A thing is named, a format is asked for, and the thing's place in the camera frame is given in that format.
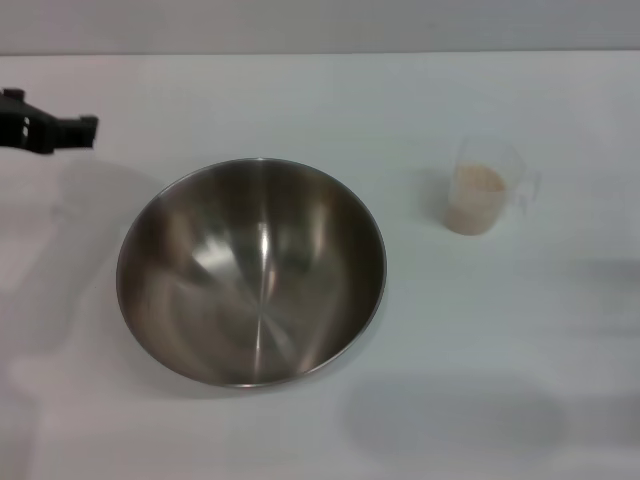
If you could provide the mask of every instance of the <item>white table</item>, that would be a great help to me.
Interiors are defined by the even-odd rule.
[[[94,153],[0,152],[2,480],[640,477],[640,53],[9,57],[0,81],[101,119]],[[542,178],[475,238],[435,219],[470,133]],[[339,360],[238,392],[152,360],[114,280],[163,185],[251,156],[353,189],[388,283]]]

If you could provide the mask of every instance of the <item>bowl rim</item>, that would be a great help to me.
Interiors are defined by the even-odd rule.
[[[130,241],[132,232],[135,230],[136,226],[140,222],[140,219],[142,218],[144,213],[150,208],[150,206],[154,202],[156,202],[159,198],[162,198],[162,196],[165,195],[169,190],[172,190],[177,185],[187,181],[191,177],[194,177],[194,176],[196,176],[198,174],[201,174],[201,173],[209,171],[209,170],[214,170],[216,168],[220,168],[220,167],[228,166],[228,165],[233,165],[233,164],[238,164],[238,163],[256,163],[256,162],[268,162],[268,163],[276,163],[276,164],[280,164],[280,165],[289,165],[291,167],[296,167],[296,168],[300,168],[300,169],[303,169],[303,170],[308,170],[308,171],[311,171],[313,173],[319,174],[321,176],[327,177],[329,180],[332,180],[333,182],[335,182],[339,186],[341,186],[345,190],[345,192],[348,195],[350,195],[356,201],[356,203],[363,209],[363,211],[366,213],[367,217],[371,221],[371,223],[372,223],[372,225],[374,227],[374,230],[376,232],[376,237],[378,239],[380,248],[382,250],[382,281],[381,281],[381,284],[380,284],[380,291],[378,293],[378,298],[376,299],[376,303],[375,303],[373,309],[371,310],[369,318],[364,323],[362,328],[360,328],[358,333],[356,333],[353,336],[353,338],[351,338],[351,340],[349,340],[349,343],[347,343],[347,345],[345,345],[341,350],[336,352],[334,355],[332,355],[330,358],[328,358],[324,362],[319,363],[315,367],[313,367],[313,368],[311,368],[309,370],[306,370],[304,372],[296,373],[296,374],[291,375],[289,377],[278,379],[278,380],[271,381],[271,382],[248,383],[248,384],[209,382],[209,381],[203,380],[201,378],[198,378],[196,376],[189,375],[186,372],[178,371],[178,370],[174,369],[173,367],[167,365],[165,362],[163,362],[162,360],[156,358],[152,353],[150,353],[144,347],[142,342],[138,339],[138,336],[133,331],[133,328],[131,327],[129,321],[127,320],[127,316],[126,316],[124,308],[123,308],[123,301],[122,301],[122,298],[121,298],[121,295],[122,295],[121,294],[121,290],[122,290],[122,288],[120,286],[121,285],[120,272],[121,272],[121,269],[123,268],[122,267],[122,262],[123,262],[122,256],[123,256],[123,252],[124,252],[124,250],[125,250],[125,248],[127,246],[127,243]],[[127,234],[125,235],[124,240],[122,241],[122,244],[120,245],[120,251],[118,252],[118,261],[117,261],[117,265],[116,265],[116,295],[117,295],[117,298],[118,298],[118,307],[120,309],[120,314],[122,315],[122,318],[124,320],[124,323],[127,325],[127,328],[129,329],[129,331],[133,335],[133,338],[135,338],[136,342],[138,342],[140,347],[142,347],[142,349],[147,353],[147,355],[149,355],[155,361],[157,361],[158,363],[163,365],[165,368],[171,370],[172,372],[174,372],[174,373],[176,373],[176,374],[178,374],[180,376],[189,378],[191,380],[194,380],[196,382],[199,382],[199,383],[202,383],[202,384],[205,384],[205,385],[211,385],[211,386],[214,386],[214,387],[222,387],[222,388],[229,388],[229,389],[245,389],[246,390],[246,389],[256,389],[256,388],[265,388],[265,387],[271,387],[271,386],[276,386],[276,385],[282,385],[282,384],[285,384],[285,383],[289,383],[289,382],[293,382],[293,381],[296,381],[296,380],[300,380],[301,378],[306,377],[309,374],[315,373],[318,370],[322,369],[323,367],[326,367],[329,363],[333,362],[335,359],[340,357],[344,352],[346,352],[364,334],[364,332],[369,328],[369,326],[373,322],[373,319],[375,318],[376,314],[378,313],[378,309],[380,307],[380,304],[382,303],[382,299],[384,297],[385,290],[386,290],[386,285],[387,285],[387,249],[386,249],[386,246],[384,244],[384,239],[382,237],[382,232],[380,231],[380,227],[378,226],[378,222],[376,222],[375,217],[373,216],[373,214],[371,213],[369,208],[367,208],[367,206],[364,204],[364,202],[360,199],[360,197],[358,197],[358,195],[356,195],[349,187],[347,187],[344,183],[342,183],[340,180],[335,178],[333,175],[330,175],[330,174],[328,174],[326,172],[323,172],[322,170],[320,170],[318,168],[315,168],[315,167],[312,167],[310,165],[306,165],[306,164],[300,163],[300,162],[294,162],[294,161],[291,161],[291,160],[283,160],[283,159],[279,159],[279,158],[270,158],[270,157],[237,158],[237,159],[233,159],[233,160],[223,160],[221,162],[212,163],[210,165],[206,165],[206,166],[198,168],[198,169],[196,169],[196,170],[194,170],[194,171],[192,171],[190,173],[187,173],[186,175],[178,178],[174,182],[172,182],[172,183],[168,184],[167,186],[165,186],[164,188],[162,188],[160,190],[160,192],[158,192],[156,195],[154,195],[154,197],[151,198],[146,203],[146,205],[140,210],[140,212],[136,215],[136,218],[133,220],[133,222],[129,226],[129,229],[127,230]]]

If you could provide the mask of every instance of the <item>white wall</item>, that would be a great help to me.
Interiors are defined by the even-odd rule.
[[[640,48],[640,0],[3,0],[0,53]]]

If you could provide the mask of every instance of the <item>beige liquid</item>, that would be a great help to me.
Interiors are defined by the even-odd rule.
[[[444,224],[462,235],[479,235],[498,220],[507,199],[502,177],[484,165],[459,166]]]

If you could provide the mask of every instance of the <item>stainless steel bowl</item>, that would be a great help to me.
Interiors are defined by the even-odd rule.
[[[144,208],[117,290],[156,360],[244,387],[337,357],[373,318],[385,275],[380,231],[349,189],[305,165],[245,159],[187,175]]]

